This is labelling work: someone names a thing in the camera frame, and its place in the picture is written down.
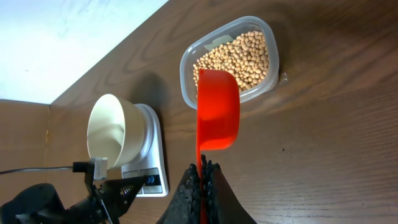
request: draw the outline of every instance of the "red spoon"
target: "red spoon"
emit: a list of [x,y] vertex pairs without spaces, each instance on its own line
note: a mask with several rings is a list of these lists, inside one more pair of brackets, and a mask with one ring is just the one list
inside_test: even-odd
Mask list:
[[[239,88],[232,74],[219,70],[199,71],[197,107],[197,167],[200,178],[202,150],[230,147],[239,129]],[[206,223],[204,201],[201,223]]]

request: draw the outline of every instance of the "wood grain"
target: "wood grain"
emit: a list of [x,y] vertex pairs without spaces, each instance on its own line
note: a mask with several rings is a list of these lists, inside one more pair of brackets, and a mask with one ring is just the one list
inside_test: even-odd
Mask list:
[[[0,170],[45,167],[49,106],[0,100]],[[45,172],[0,175],[0,205],[45,181]]]
[[[113,93],[160,116],[173,192],[195,161],[182,99],[185,49],[241,16],[272,28],[288,80],[241,105],[236,144],[209,152],[258,223],[397,223],[398,2],[170,1],[50,107],[48,165],[87,159],[94,102]],[[71,205],[82,177],[49,174]],[[155,223],[171,195],[137,198],[123,223]]]

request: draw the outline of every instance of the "beige bowl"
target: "beige bowl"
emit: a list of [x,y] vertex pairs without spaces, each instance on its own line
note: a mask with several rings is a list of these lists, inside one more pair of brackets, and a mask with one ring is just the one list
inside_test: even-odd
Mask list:
[[95,103],[87,128],[91,157],[108,158],[108,167],[121,167],[133,160],[144,144],[145,118],[134,104],[112,94]]

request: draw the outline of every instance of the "kitchen scale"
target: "kitchen scale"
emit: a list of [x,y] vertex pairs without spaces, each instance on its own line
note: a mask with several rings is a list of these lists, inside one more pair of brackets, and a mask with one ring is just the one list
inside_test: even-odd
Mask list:
[[122,177],[146,176],[146,183],[136,197],[164,197],[169,193],[164,167],[162,135],[155,111],[148,105],[136,104],[146,120],[144,145],[140,153],[121,167]]

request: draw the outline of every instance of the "plastic container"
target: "plastic container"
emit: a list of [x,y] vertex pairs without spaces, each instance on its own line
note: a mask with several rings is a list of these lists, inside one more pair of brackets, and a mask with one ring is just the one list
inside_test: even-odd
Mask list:
[[274,33],[269,25],[260,18],[254,16],[245,16],[207,34],[189,46],[189,48],[185,51],[180,64],[180,81],[182,96],[188,106],[194,109],[197,108],[197,89],[195,82],[193,81],[193,64],[197,62],[198,58],[209,52],[205,46],[213,43],[213,41],[219,37],[229,35],[235,39],[242,33],[249,31],[262,32],[266,38],[269,57],[268,73],[265,79],[260,82],[260,84],[240,93],[240,102],[243,103],[247,100],[251,100],[276,86],[279,79],[279,56]]

